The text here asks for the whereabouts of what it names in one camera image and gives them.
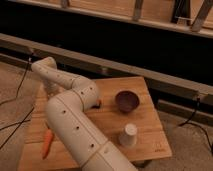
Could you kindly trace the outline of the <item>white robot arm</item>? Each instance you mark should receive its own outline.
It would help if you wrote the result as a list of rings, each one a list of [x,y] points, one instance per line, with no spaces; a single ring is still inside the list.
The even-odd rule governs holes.
[[[94,81],[59,70],[52,57],[34,62],[31,68],[53,93],[45,106],[47,123],[82,171],[138,171],[85,115],[99,100]]]

